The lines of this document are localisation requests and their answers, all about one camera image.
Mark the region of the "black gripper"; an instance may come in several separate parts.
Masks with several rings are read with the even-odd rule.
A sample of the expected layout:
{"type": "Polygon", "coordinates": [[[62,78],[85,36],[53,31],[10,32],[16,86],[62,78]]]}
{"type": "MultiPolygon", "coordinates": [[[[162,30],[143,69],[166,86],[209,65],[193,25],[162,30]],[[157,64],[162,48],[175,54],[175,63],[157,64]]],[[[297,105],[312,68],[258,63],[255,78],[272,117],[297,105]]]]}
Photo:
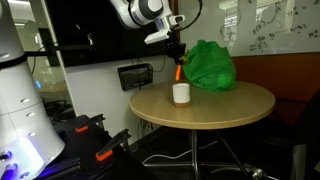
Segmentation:
{"type": "Polygon", "coordinates": [[[188,57],[184,55],[186,44],[181,43],[176,33],[172,33],[165,41],[164,52],[169,58],[173,58],[176,65],[185,64],[188,57]]]}

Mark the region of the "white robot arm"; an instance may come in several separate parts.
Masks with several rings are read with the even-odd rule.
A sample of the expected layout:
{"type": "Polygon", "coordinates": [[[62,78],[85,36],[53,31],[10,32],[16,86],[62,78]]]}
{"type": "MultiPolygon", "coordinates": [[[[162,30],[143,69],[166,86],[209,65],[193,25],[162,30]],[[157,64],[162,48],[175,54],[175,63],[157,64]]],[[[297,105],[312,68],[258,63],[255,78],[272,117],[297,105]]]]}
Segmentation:
{"type": "MultiPolygon", "coordinates": [[[[147,44],[166,40],[185,20],[168,0],[109,0],[125,27],[155,23],[147,44]]],[[[63,151],[65,143],[47,118],[21,45],[8,0],[0,0],[1,180],[33,180],[63,151]]]]}

